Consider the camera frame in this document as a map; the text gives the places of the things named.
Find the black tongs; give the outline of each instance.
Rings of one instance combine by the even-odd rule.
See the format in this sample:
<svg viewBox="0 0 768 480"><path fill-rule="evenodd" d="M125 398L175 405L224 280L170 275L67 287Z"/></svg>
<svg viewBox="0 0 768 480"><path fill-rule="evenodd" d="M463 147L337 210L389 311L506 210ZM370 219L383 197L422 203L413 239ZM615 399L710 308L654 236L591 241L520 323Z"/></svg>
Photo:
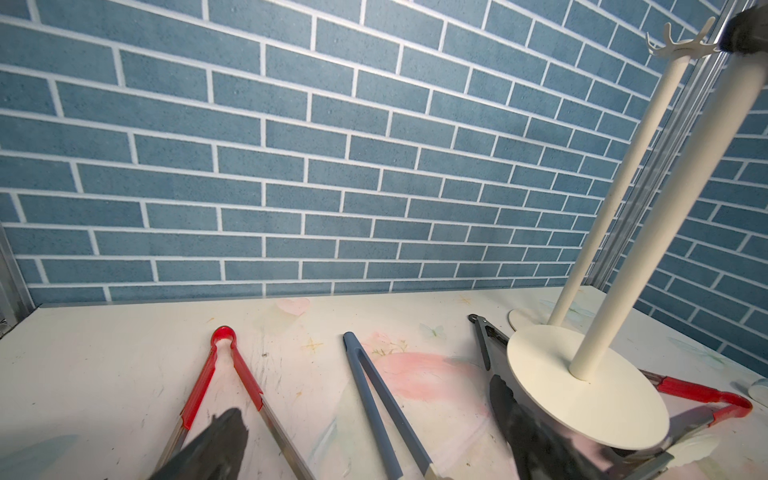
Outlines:
<svg viewBox="0 0 768 480"><path fill-rule="evenodd" d="M490 388L493 416L504 439L512 448L520 480L605 480L605 474L576 450L570 441L539 422L515 400L507 382L498 374L501 370L488 352L489 337L504 346L509 337L481 316L473 313L468 318L475 324L485 369L493 375Z"/></svg>

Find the stain mark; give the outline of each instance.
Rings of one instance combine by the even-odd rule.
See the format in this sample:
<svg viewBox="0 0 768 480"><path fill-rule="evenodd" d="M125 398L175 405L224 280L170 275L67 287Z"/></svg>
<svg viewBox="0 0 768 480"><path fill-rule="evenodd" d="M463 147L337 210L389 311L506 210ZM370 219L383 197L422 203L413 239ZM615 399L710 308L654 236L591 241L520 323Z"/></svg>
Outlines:
<svg viewBox="0 0 768 480"><path fill-rule="evenodd" d="M314 340L312 340L312 337L310 337L310 342L306 345L302 345L301 348L303 349L311 349L312 353L317 353L317 347L321 346L323 343L315 343Z"/></svg>

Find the round white base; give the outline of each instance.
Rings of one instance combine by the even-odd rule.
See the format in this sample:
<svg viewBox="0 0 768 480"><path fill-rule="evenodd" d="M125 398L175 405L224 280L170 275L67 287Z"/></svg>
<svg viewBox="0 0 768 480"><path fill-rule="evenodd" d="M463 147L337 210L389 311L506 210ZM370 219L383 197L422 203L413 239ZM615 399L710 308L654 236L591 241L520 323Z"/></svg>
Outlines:
<svg viewBox="0 0 768 480"><path fill-rule="evenodd" d="M518 330L507 359L520 386L546 413L603 445L647 449L669 430L667 407L645 376L609 349L590 382L568 371L584 335L559 326Z"/></svg>
<svg viewBox="0 0 768 480"><path fill-rule="evenodd" d="M546 325L549 321L549 315L541 310L532 308L516 308L507 313L509 326L517 332L524 328L534 325Z"/></svg>

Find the red tongs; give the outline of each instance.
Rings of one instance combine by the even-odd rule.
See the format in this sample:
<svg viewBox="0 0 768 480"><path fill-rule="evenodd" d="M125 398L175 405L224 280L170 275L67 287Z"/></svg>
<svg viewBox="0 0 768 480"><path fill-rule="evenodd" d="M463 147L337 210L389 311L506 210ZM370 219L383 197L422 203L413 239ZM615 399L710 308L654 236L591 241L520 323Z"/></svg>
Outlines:
<svg viewBox="0 0 768 480"><path fill-rule="evenodd" d="M721 392L708 386L659 375L658 373L646 372L644 370L641 370L641 372L656 387L656 390L661 393L702 403L728 403L728 406L712 412L712 419L705 424L706 426L711 427L727 419L739 419L752 412L752 402L736 393Z"/></svg>
<svg viewBox="0 0 768 480"><path fill-rule="evenodd" d="M314 475L310 471L309 466L304 462L301 455L296 450L296 446L287 435L285 429L277 420L274 412L267 405L266 400L261 396L263 394L262 389L253 377L253 373L248 369L245 360L237 350L237 337L235 331L229 326L220 326L214 331L214 334L210 337L210 353L208 359L203 365L203 370L200 372L200 376L197 377L197 381L192 388L187 403L184 404L184 408L181 410L179 421L176 424L173 435L168 439L168 444L165 445L163 455L160 457L160 461L157 463L158 470L165 465L171 457L176 455L184 444L184 440L189 433L192 423L194 422L197 410L200 408L200 404L203 402L210 380L214 377L214 371L216 370L216 358L218 348L216 343L220 340L228 339L230 341L230 350L232 354L232 360L234 363L235 371L240 377L240 381L243 382L245 390L248 392L250 399L253 400L253 404L256 405L256 409L261 414L266 426L272 432L272 437L275 438L277 445L283 452L285 459L288 461L293 473L300 480L314 480Z"/></svg>

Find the metal frame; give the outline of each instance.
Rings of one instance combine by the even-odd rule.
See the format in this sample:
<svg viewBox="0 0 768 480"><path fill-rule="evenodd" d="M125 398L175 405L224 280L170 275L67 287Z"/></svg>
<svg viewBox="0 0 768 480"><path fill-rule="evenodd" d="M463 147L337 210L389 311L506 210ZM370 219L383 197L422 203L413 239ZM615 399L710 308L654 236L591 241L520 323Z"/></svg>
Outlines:
<svg viewBox="0 0 768 480"><path fill-rule="evenodd" d="M754 3L754 0L726 2L720 18L715 23L710 41L719 42L727 21ZM690 79L672 110L669 121L661 131L627 203L621 209L616 224L587 277L587 285L592 285L599 290L605 289L624 249L629 244L637 226L642 222L643 215L664 182L664 178L670 172L727 59L726 53L719 53L697 61Z"/></svg>
<svg viewBox="0 0 768 480"><path fill-rule="evenodd" d="M27 284L11 252L11 244L0 225L0 338L34 309Z"/></svg>

